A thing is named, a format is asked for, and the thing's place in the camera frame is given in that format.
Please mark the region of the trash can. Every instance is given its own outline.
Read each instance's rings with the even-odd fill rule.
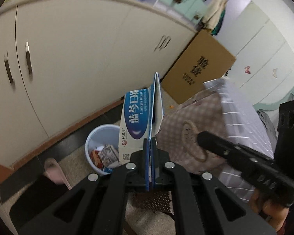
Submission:
[[[100,125],[93,129],[88,135],[85,143],[85,156],[89,165],[96,171],[97,174],[103,176],[109,173],[104,172],[99,169],[91,160],[90,153],[93,150],[100,149],[103,146],[110,144],[116,150],[118,150],[119,145],[119,132],[120,126],[113,124]]]

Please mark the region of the pink slipper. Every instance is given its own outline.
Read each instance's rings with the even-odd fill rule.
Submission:
[[[48,158],[44,164],[44,175],[56,184],[65,184],[69,190],[72,189],[61,167],[53,158]]]

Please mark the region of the red butterfly sticker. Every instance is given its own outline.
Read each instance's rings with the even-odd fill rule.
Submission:
[[[250,74],[249,69],[250,69],[250,66],[245,67],[245,73],[246,73],[246,74]]]

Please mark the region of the butterfly sticker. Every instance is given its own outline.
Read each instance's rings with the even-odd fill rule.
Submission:
[[[272,70],[272,72],[273,72],[272,75],[273,75],[276,79],[278,78],[278,77],[277,77],[277,70],[278,70],[278,69],[273,69],[273,70]]]
[[[250,74],[249,69],[250,69],[250,66],[245,67],[245,73],[246,73],[246,74]]]

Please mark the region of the brown cardboard box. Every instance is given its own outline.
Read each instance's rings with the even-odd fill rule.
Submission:
[[[205,30],[190,43],[161,86],[181,104],[204,89],[203,82],[223,76],[236,58]]]

